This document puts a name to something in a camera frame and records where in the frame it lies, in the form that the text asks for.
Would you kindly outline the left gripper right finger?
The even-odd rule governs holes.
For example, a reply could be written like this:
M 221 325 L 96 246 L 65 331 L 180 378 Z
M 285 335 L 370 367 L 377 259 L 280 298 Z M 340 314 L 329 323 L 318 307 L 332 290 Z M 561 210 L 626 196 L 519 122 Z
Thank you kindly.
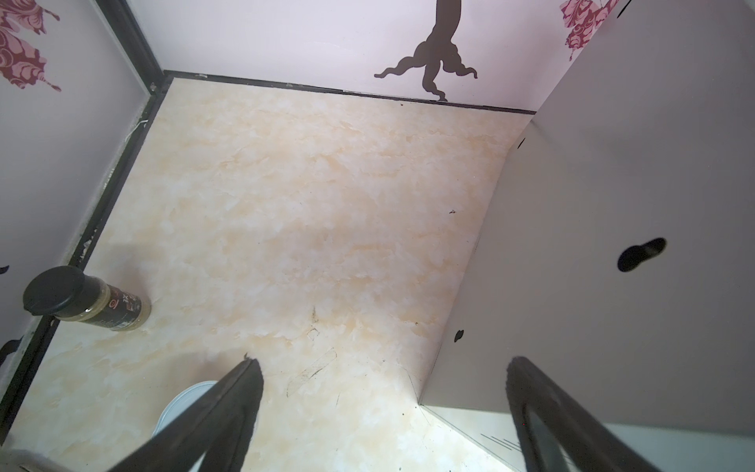
M 523 356 L 507 366 L 506 396 L 528 471 L 655 471 Z

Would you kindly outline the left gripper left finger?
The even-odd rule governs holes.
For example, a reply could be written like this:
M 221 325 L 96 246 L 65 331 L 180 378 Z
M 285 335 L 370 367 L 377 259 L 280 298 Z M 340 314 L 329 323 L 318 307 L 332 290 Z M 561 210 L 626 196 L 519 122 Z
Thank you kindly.
M 114 471 L 239 471 L 263 397 L 258 360 L 244 358 L 207 393 Z

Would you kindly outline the yellow labelled can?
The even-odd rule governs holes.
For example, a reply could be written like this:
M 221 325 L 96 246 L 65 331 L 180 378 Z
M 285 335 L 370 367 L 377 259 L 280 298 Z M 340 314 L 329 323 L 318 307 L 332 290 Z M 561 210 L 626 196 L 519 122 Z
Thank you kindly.
M 157 425 L 153 430 L 153 436 L 159 434 L 164 430 L 171 422 L 178 418 L 184 411 L 186 411 L 191 405 L 193 405 L 198 399 L 200 399 L 205 393 L 207 393 L 214 385 L 216 381 L 205 381 L 202 383 L 195 383 L 190 387 L 187 387 L 176 395 L 163 409 Z

